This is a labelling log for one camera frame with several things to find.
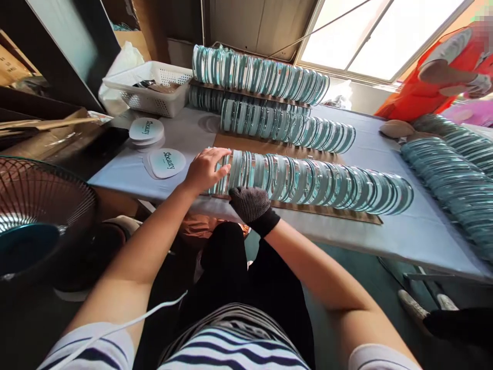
window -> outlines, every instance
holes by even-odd
[[[362,2],[319,0],[308,33]],[[305,39],[297,64],[357,80],[392,83],[472,2],[371,0]]]

black and white striped shirt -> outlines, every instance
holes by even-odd
[[[91,337],[113,327],[93,323],[61,338],[38,369],[49,370]],[[134,346],[127,331],[108,335],[64,369],[130,370]],[[233,303],[219,308],[182,333],[163,352],[158,370],[166,369],[308,369],[282,328],[259,309]],[[377,344],[354,350],[350,370],[419,370],[401,353]]]

white glove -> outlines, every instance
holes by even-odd
[[[468,82],[466,86],[472,88],[468,91],[474,95],[484,94],[491,89],[491,78],[488,75],[481,75],[478,73],[476,78],[471,82]]]

stack of glass lenses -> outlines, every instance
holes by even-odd
[[[272,95],[316,105],[329,89],[330,79],[310,69],[195,45],[192,69],[196,80],[228,89]]]
[[[493,177],[493,142],[464,127],[445,135],[447,145]]]
[[[447,145],[493,178],[493,142],[440,115],[427,114],[413,122],[417,131],[443,136]]]
[[[350,125],[231,99],[224,100],[221,129],[334,153],[345,153],[356,138]]]
[[[413,140],[401,154],[493,264],[493,180],[439,138]]]
[[[411,185],[400,176],[342,164],[237,150],[223,157],[217,170],[228,163],[230,173],[209,194],[258,187],[271,200],[387,215],[404,212],[414,197]]]
[[[287,112],[299,113],[305,116],[309,116],[311,111],[309,108],[306,107],[280,103],[266,99],[257,99],[245,95],[235,94],[233,92],[221,91],[203,86],[191,85],[188,90],[188,101],[190,105],[197,109],[206,110],[207,112],[221,114],[222,103],[225,98],[242,101],[249,104],[285,110]]]
[[[449,121],[443,116],[434,114],[425,114],[415,119],[411,124],[416,131],[436,134],[440,136],[445,136],[456,131],[457,129],[467,130],[464,127],[456,125],[452,121]]]

label sticker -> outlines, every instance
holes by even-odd
[[[132,122],[128,135],[133,141],[155,141],[162,138],[164,126],[154,118],[139,118]]]
[[[185,156],[174,149],[159,149],[149,153],[149,164],[156,177],[167,178],[185,168]]]

